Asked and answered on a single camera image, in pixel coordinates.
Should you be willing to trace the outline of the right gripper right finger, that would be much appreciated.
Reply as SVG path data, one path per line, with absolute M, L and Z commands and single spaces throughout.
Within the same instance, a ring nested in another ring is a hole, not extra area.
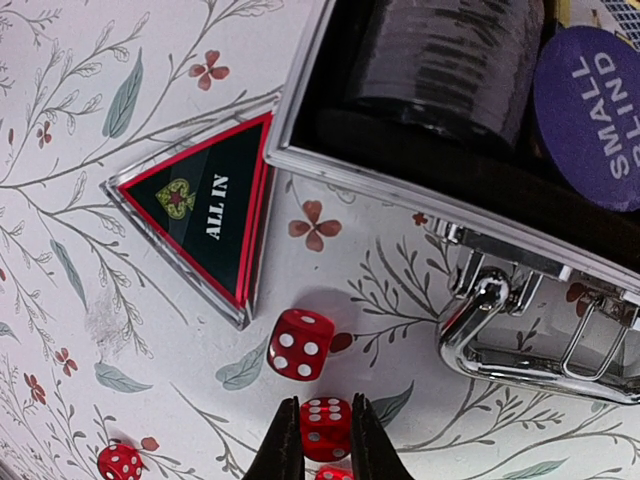
M 352 402 L 351 460 L 356 479 L 404 478 L 404 465 L 362 393 L 356 393 Z

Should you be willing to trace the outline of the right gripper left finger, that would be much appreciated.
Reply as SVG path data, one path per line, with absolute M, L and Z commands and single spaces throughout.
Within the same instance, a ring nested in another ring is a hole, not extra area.
M 304 454 L 300 405 L 296 396 L 284 399 L 243 480 L 300 480 Z

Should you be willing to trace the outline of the red die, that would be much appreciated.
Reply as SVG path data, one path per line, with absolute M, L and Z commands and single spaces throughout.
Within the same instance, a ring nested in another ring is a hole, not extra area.
M 308 400 L 300 407 L 303 453 L 316 462 L 335 462 L 351 452 L 350 404 L 336 397 Z
M 318 469 L 315 480 L 354 480 L 354 474 L 350 469 L 333 465 L 322 466 Z
M 267 362 L 281 376 L 314 381 L 323 371 L 334 334 L 334 322 L 324 315 L 298 308 L 284 310 L 268 342 Z
M 144 464 L 135 448 L 117 443 L 98 454 L 97 467 L 103 479 L 140 480 Z

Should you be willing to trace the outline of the aluminium poker case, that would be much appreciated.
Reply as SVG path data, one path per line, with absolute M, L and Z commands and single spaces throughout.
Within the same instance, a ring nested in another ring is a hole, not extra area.
M 457 248 L 438 352 L 477 379 L 639 401 L 639 223 L 516 165 L 343 107 L 369 1 L 317 1 L 267 144 L 280 169 L 428 214 Z

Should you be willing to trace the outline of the floral table cloth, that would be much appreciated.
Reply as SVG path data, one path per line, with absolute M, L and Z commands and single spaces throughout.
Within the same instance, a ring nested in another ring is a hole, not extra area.
M 469 379 L 435 348 L 456 250 L 426 211 L 287 172 L 239 331 L 101 185 L 183 136 L 274 107 L 307 1 L 1 5 L 1 462 L 95 479 L 239 479 L 280 400 L 375 405 L 418 479 L 635 479 L 639 411 Z M 268 364 L 287 309 L 335 324 L 320 377 Z

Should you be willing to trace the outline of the triangular all in button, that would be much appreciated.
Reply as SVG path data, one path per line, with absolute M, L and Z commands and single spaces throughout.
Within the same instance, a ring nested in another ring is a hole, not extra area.
M 254 318 L 272 170 L 270 112 L 193 131 L 101 188 L 165 261 L 235 329 Z

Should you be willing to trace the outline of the left poker chip row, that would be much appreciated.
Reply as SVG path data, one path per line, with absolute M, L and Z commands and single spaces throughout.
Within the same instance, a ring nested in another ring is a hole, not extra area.
M 346 102 L 495 155 L 514 151 L 541 1 L 376 1 Z

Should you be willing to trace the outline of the blue small blind chip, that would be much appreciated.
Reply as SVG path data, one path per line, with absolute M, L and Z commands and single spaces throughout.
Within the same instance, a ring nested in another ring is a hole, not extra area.
M 559 31 L 541 52 L 534 110 L 565 180 L 609 210 L 639 207 L 639 54 L 589 26 Z

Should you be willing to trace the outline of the blue playing card deck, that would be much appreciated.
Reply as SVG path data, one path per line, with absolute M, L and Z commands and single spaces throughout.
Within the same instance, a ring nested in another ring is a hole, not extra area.
M 552 17 L 565 28 L 591 26 L 609 31 L 639 51 L 638 0 L 558 0 Z

